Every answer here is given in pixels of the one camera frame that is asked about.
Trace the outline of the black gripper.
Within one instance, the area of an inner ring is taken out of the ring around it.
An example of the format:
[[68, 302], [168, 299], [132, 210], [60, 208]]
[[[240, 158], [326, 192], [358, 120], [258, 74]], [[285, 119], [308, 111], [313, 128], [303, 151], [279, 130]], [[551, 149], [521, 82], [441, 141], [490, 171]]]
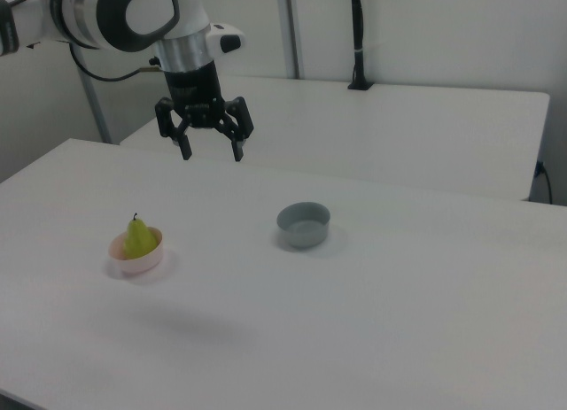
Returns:
[[[214, 62], [185, 73], [165, 72], [170, 98], [163, 97], [155, 104], [159, 133], [176, 143], [184, 160], [192, 156], [190, 142], [185, 134], [186, 120], [193, 128], [214, 128], [231, 142], [234, 160], [244, 156], [244, 144], [254, 130], [251, 114], [243, 97], [224, 100]], [[172, 119], [175, 111], [181, 118], [176, 126]]]

